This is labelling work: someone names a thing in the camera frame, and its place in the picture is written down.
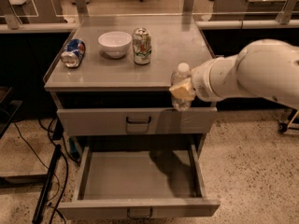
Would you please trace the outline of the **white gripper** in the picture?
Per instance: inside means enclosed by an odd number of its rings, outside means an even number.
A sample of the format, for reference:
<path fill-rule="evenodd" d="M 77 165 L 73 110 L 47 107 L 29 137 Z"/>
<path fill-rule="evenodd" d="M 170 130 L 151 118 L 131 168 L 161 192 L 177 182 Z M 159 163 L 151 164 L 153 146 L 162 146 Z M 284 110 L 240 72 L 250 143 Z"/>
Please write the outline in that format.
<path fill-rule="evenodd" d="M 210 75 L 216 59 L 209 60 L 191 71 L 191 78 L 185 78 L 169 88 L 171 94 L 180 100 L 192 101 L 196 96 L 204 102 L 219 102 L 222 98 L 212 89 Z"/>

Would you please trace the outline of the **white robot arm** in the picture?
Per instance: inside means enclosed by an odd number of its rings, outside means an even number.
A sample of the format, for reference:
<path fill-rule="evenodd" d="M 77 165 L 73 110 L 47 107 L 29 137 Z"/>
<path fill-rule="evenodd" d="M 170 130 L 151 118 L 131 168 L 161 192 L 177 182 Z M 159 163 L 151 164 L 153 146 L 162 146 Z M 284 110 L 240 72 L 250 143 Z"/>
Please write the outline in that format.
<path fill-rule="evenodd" d="M 228 98 L 264 98 L 299 108 L 299 48 L 274 39 L 245 46 L 238 54 L 206 61 L 171 84 L 173 97 L 219 102 Z"/>

